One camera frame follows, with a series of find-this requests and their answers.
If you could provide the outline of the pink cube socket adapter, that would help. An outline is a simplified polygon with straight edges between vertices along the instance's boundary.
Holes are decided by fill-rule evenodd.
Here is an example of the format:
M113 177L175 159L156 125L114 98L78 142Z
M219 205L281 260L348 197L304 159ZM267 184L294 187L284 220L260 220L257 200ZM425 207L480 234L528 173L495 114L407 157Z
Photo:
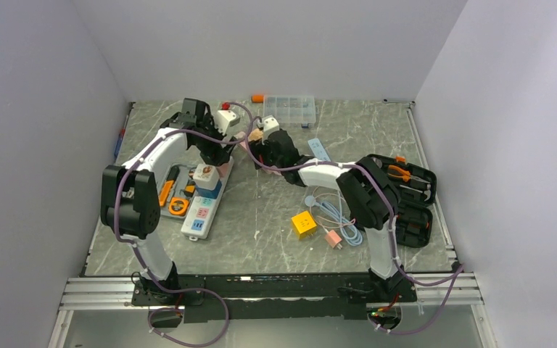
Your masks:
M342 238L335 230L326 231L324 239L332 249L342 248Z

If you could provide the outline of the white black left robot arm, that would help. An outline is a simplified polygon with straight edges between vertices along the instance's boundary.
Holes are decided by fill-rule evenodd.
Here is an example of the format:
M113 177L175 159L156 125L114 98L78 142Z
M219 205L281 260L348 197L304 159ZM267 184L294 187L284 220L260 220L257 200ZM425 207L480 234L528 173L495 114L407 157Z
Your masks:
M163 305L179 295L178 271L155 233L162 210L172 208L176 196L159 179L175 183L181 176L176 161L189 149L199 152L201 164L190 180L195 192L210 201L204 217L196 217L193 231L204 232L216 206L234 147L239 143L234 129L240 117L228 107L216 112L202 100L186 98L181 110L164 120L157 135L132 159L109 165L102 173L100 220L112 229L117 240L128 244L143 270L142 283L151 285L151 295Z

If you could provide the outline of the light blue power strip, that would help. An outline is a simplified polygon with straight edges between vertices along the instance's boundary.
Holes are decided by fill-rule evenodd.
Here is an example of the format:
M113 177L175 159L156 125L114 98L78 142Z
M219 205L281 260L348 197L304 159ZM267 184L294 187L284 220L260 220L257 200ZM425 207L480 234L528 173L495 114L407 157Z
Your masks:
M308 146L310 147L310 150L313 153L314 157L318 160L324 162L329 162L331 160L329 154L327 153L319 138L312 138L308 140Z

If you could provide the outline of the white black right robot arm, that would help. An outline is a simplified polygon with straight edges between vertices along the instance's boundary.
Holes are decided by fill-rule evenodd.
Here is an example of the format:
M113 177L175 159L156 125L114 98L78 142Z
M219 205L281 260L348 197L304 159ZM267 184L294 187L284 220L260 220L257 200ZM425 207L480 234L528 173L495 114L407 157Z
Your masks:
M401 268L395 241L395 216L400 192L382 169L381 157L368 154L356 162L323 161L300 154L282 129L247 144L257 168L275 170L297 186L337 190L345 200L351 219L366 232L370 254L371 293L380 301L396 295L394 277Z

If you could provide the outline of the yellow cube socket adapter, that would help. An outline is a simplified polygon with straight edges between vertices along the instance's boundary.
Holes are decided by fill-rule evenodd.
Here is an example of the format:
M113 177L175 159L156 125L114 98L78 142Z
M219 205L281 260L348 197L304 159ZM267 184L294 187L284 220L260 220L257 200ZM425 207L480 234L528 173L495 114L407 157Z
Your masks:
M300 212L291 218L292 231L299 241L311 237L318 225L309 211Z

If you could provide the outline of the pink power strip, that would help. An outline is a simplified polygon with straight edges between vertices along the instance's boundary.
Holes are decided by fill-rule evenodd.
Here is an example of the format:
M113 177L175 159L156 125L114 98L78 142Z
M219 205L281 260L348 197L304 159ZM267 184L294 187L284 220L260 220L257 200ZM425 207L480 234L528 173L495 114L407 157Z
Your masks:
M248 149L248 139L247 139L247 137L246 137L246 133L245 133L244 131L240 131L240 132L238 132L238 133L235 135L235 138L236 138L236 140L242 140L242 141L239 143L239 146L240 146L241 148L243 148L243 150L244 150L245 152L247 152L247 149ZM270 175L280 175L280 172L274 170L274 167L272 168L272 170L265 169L265 168L261 168L261 170L262 170L264 173L267 173L267 174L270 174Z

